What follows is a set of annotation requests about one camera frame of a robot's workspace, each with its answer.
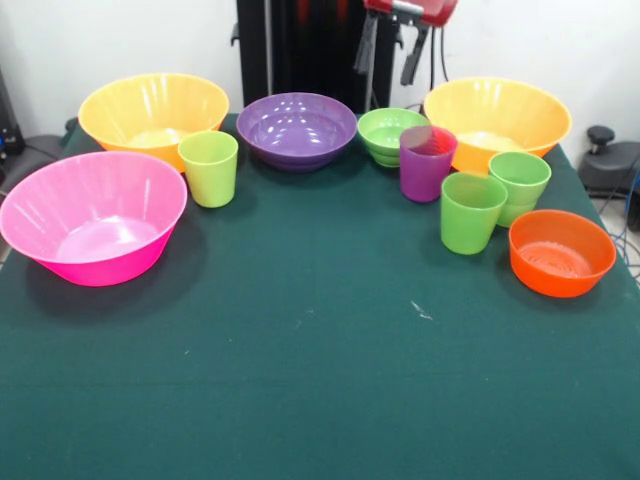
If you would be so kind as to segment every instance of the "red-orange bowl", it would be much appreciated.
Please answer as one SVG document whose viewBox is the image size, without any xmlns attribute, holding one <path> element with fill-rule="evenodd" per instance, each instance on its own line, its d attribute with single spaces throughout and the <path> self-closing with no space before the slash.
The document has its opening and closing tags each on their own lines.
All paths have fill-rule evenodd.
<svg viewBox="0 0 640 480">
<path fill-rule="evenodd" d="M 527 287 L 550 297 L 589 292 L 616 261 L 609 234 L 562 210 L 535 210 L 509 229 L 511 268 Z"/>
</svg>

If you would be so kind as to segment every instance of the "orange bowl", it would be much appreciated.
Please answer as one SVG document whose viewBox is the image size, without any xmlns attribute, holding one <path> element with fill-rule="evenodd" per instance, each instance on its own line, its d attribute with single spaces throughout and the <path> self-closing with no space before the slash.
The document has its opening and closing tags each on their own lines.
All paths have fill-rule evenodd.
<svg viewBox="0 0 640 480">
<path fill-rule="evenodd" d="M 571 114 L 553 95 L 526 83 L 466 78 L 429 92 L 424 111 L 432 125 L 458 138 L 453 167 L 486 174 L 504 151 L 544 156 L 571 130 Z"/>
<path fill-rule="evenodd" d="M 96 90 L 83 102 L 78 120 L 105 150 L 146 153 L 184 172 L 180 140 L 219 129 L 227 113 L 229 99 L 215 83 L 193 75 L 156 73 Z"/>
<path fill-rule="evenodd" d="M 536 210 L 509 229 L 511 268 L 530 289 L 550 297 L 577 297 L 613 267 L 616 247 L 595 223 L 562 210 Z"/>
</svg>

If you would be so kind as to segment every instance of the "cable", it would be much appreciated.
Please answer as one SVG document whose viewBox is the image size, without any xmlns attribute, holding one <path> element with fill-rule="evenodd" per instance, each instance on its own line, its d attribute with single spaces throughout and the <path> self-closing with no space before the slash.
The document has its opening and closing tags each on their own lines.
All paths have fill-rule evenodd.
<svg viewBox="0 0 640 480">
<path fill-rule="evenodd" d="M 622 229 L 622 231 L 618 234 L 612 234 L 610 233 L 609 235 L 611 236 L 614 245 L 616 246 L 616 249 L 620 252 L 620 254 L 622 255 L 622 259 L 624 261 L 625 266 L 627 267 L 627 269 L 631 269 L 631 268 L 640 268 L 640 264 L 635 264 L 635 263 L 631 263 L 631 260 L 629 259 L 629 249 L 631 249 L 631 251 L 633 251 L 637 258 L 640 259 L 640 248 L 636 247 L 633 243 L 631 243 L 628 239 L 628 231 L 629 231 L 629 212 L 631 210 L 631 199 L 632 196 L 634 194 L 635 189 L 638 187 L 638 184 L 640 183 L 640 170 L 638 172 L 636 172 L 636 175 L 633 179 L 633 182 L 631 183 L 630 189 L 629 189 L 629 193 L 626 196 L 626 201 L 625 201 L 625 218 L 624 218 L 624 228 Z M 603 208 L 600 209 L 600 214 L 602 214 L 602 212 L 604 211 L 604 209 L 609 205 L 609 203 L 611 202 L 611 199 L 613 198 L 613 194 L 616 193 L 616 190 L 622 185 L 622 181 L 620 181 L 620 185 L 618 185 L 609 195 L 609 198 L 607 198 L 607 200 L 605 201 L 605 204 L 603 205 Z M 640 287 L 640 273 L 637 273 L 635 275 L 633 275 L 633 279 L 636 282 L 636 285 L 638 287 Z"/>
<path fill-rule="evenodd" d="M 47 152 L 46 150 L 42 150 L 41 148 L 38 148 L 38 147 L 34 147 L 33 145 L 25 144 L 24 148 L 28 148 L 29 150 L 33 150 L 34 152 L 40 152 L 43 155 L 46 155 L 47 157 L 52 158 L 53 160 L 60 160 L 53 153 Z"/>
<path fill-rule="evenodd" d="M 604 204 L 602 205 L 602 207 L 600 207 L 600 210 L 598 211 L 598 215 L 602 215 L 602 212 L 604 212 L 604 210 L 607 208 L 607 205 L 609 205 L 611 200 L 613 200 L 613 197 L 618 195 L 618 190 L 620 189 L 620 187 L 622 187 L 622 183 L 626 180 L 627 176 L 629 176 L 633 168 L 636 166 L 636 163 L 638 163 L 638 160 L 640 160 L 640 153 L 636 155 L 636 158 L 633 159 L 633 162 L 631 163 L 627 171 L 624 172 L 624 175 L 622 177 L 620 177 L 620 181 L 618 182 L 618 184 L 613 188 L 613 190 L 611 190 L 611 193 L 609 194 L 607 199 L 604 201 Z"/>
<path fill-rule="evenodd" d="M 442 74 L 444 75 L 444 81 L 449 81 L 449 75 L 447 74 L 447 65 L 444 60 L 444 27 L 440 29 L 440 63 L 442 64 Z"/>
<path fill-rule="evenodd" d="M 431 82 L 429 83 L 429 91 L 433 90 L 433 87 L 436 83 L 436 44 L 434 41 L 435 38 L 435 27 L 431 27 Z"/>
</svg>

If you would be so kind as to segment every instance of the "black knob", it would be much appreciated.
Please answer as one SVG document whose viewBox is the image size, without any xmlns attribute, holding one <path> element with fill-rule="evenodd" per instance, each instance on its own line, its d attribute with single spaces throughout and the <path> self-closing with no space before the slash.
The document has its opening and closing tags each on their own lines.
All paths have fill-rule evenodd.
<svg viewBox="0 0 640 480">
<path fill-rule="evenodd" d="M 602 125 L 595 125 L 587 130 L 587 136 L 591 143 L 598 147 L 604 147 L 607 143 L 613 141 L 616 138 L 616 134 L 609 127 L 603 127 Z"/>
</svg>

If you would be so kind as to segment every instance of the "lime green cup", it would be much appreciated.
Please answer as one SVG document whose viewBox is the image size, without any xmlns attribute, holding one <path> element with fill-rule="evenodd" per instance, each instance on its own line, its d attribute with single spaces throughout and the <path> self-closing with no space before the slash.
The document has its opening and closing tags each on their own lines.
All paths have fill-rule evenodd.
<svg viewBox="0 0 640 480">
<path fill-rule="evenodd" d="M 496 227 L 507 189 L 488 175 L 453 173 L 442 182 L 440 238 L 461 255 L 484 250 Z"/>
<path fill-rule="evenodd" d="M 198 205 L 222 207 L 233 199 L 238 164 L 235 138 L 224 132 L 198 132 L 182 139 L 178 152 Z"/>
<path fill-rule="evenodd" d="M 530 153 L 504 152 L 491 158 L 489 174 L 507 188 L 509 198 L 498 225 L 510 227 L 516 218 L 535 208 L 551 178 L 551 167 Z"/>
</svg>

